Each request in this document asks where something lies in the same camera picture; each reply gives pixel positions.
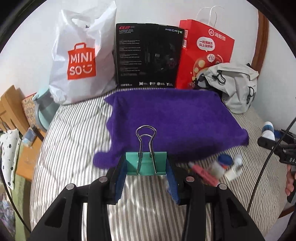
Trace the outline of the right hand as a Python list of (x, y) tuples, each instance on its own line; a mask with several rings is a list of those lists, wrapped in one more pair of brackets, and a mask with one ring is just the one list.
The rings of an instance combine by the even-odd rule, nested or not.
[(285, 186), (285, 193), (287, 196), (290, 196), (290, 194), (294, 191), (294, 183), (295, 180), (295, 173), (292, 171), (292, 166), (287, 165), (287, 181)]

